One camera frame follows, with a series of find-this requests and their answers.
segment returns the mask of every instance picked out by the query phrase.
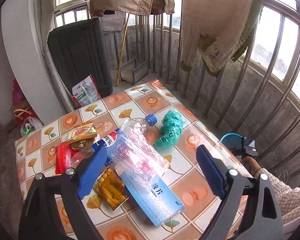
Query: bracelet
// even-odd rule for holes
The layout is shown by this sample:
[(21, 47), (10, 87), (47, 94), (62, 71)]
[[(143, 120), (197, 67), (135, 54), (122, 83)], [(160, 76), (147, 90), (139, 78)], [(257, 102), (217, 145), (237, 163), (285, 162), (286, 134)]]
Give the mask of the bracelet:
[(259, 165), (257, 168), (255, 168), (255, 170), (254, 170), (254, 171), (253, 171), (253, 173), (251, 174), (251, 175), (252, 175), (252, 177), (254, 177), (254, 175), (255, 175), (256, 171), (257, 171), (259, 168), (261, 168), (261, 166), (260, 166), (260, 165)]

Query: checkered tablecloth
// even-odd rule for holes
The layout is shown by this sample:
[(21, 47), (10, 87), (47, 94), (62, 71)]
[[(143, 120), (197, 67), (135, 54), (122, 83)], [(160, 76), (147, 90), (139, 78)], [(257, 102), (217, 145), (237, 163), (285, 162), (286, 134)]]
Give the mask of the checkered tablecloth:
[[(97, 198), (93, 190), (82, 202), (92, 222), (106, 240), (198, 239), (216, 212), (220, 199), (212, 194), (198, 166), (196, 147), (204, 144), (212, 156), (221, 159), (226, 166), (238, 170), (242, 175), (250, 174), (218, 138), (158, 80), (110, 95), (75, 110), (16, 141), (17, 169), (23, 198), (26, 199), (36, 173), (43, 172), (46, 177), (55, 174), (57, 146), (66, 141), (69, 130), (75, 125), (92, 120), (94, 124), (99, 124), (97, 132), (103, 137), (118, 128), (127, 118), (154, 114), (158, 123), (147, 137), (154, 143), (161, 136), (161, 120), (169, 110), (181, 114), (184, 128), (177, 145), (159, 151), (162, 156), (171, 160), (171, 167), (164, 174), (163, 180), (184, 202), (185, 211), (167, 225), (156, 228), (149, 223), (133, 198), (115, 212), (106, 201)], [(189, 201), (189, 195), (193, 196), (193, 201)], [(66, 233), (76, 239), (60, 195), (56, 195), (56, 201)], [(246, 198), (243, 197), (229, 236), (240, 224), (245, 203)]]

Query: beige sweater sleeve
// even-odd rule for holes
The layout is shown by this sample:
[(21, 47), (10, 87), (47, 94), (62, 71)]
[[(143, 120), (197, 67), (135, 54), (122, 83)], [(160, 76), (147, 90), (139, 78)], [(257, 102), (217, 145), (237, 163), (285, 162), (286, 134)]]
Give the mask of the beige sweater sleeve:
[(254, 175), (255, 179), (261, 173), (265, 173), (269, 177), (281, 210), (283, 224), (289, 223), (300, 217), (300, 188), (296, 187), (292, 189), (266, 169), (258, 169)]

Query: curtain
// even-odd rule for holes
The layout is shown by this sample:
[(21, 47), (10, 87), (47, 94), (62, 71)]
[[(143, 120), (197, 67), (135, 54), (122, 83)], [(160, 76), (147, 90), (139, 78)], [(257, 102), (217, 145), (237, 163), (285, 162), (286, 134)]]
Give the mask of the curtain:
[(34, 0), (34, 20), (41, 53), (45, 60), (42, 64), (47, 66), (47, 72), (51, 77), (54, 90), (66, 114), (74, 111), (74, 108), (78, 107), (78, 105), (73, 101), (71, 93), (61, 80), (47, 44), (49, 32), (53, 29), (54, 1)]

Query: black suitcase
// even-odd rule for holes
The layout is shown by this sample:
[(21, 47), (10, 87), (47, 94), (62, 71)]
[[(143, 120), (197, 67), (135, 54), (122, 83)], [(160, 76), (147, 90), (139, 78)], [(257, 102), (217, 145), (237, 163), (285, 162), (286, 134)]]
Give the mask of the black suitcase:
[(92, 75), (102, 98), (113, 92), (100, 18), (55, 28), (48, 37), (52, 59), (64, 84), (72, 87)]

